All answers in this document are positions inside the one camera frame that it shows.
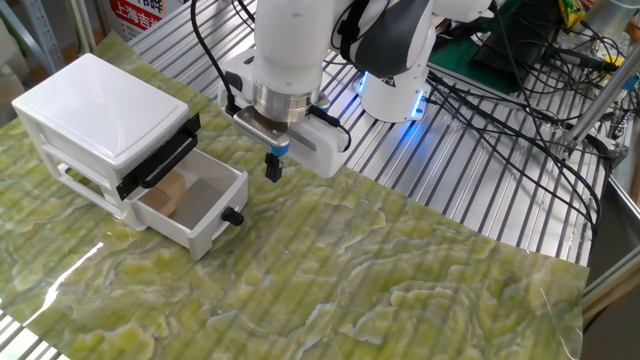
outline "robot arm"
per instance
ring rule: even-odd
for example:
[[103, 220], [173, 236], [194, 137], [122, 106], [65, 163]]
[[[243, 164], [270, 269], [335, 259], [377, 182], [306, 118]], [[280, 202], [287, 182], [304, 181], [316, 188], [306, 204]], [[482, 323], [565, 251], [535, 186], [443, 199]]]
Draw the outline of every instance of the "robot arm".
[[[370, 79], [364, 109], [381, 120], [407, 120], [422, 99], [435, 40], [434, 11], [473, 20], [490, 0], [258, 0], [256, 49], [222, 65], [236, 104], [233, 125], [267, 150], [267, 176], [277, 181], [288, 155], [323, 177], [344, 163], [347, 134], [336, 127], [320, 93], [327, 49]], [[225, 89], [218, 97], [225, 107]]]

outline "white plastic drawer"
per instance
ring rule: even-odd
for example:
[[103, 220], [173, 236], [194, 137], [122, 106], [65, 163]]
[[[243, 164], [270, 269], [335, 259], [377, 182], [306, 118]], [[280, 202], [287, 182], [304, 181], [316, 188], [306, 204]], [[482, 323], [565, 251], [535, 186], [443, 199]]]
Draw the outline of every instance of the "white plastic drawer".
[[188, 248], [191, 258], [199, 260], [229, 225], [222, 220], [225, 209], [239, 212], [246, 204], [248, 175], [198, 150], [191, 151], [174, 170], [185, 177], [187, 193], [171, 218], [137, 200], [133, 207], [146, 225]]

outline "white drawer unit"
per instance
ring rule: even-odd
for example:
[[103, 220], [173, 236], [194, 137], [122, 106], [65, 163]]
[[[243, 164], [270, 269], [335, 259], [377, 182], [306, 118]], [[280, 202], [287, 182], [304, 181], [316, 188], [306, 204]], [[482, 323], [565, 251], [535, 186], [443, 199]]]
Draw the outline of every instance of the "white drawer unit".
[[[53, 177], [127, 225], [173, 239], [193, 260], [242, 223], [248, 176], [195, 150], [199, 116], [109, 63], [84, 55], [13, 106]], [[140, 198], [171, 171], [187, 190], [168, 217]]]

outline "green marble-patterned mat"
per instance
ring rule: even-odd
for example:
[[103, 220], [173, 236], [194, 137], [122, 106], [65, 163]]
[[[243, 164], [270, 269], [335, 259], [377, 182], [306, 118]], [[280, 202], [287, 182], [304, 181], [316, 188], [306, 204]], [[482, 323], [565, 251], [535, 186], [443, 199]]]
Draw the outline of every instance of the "green marble-patterned mat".
[[571, 359], [587, 269], [497, 243], [343, 168], [263, 151], [109, 36], [98, 56], [200, 112], [199, 148], [250, 174], [247, 221], [202, 261], [55, 182], [0, 130], [0, 308], [72, 359]]

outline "drawer knob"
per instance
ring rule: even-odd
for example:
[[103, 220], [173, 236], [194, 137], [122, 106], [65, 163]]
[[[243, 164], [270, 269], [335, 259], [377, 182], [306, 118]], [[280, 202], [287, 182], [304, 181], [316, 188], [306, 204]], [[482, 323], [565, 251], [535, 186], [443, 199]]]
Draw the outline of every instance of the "drawer knob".
[[226, 221], [233, 226], [240, 226], [244, 222], [244, 216], [228, 206], [222, 212], [222, 221]]

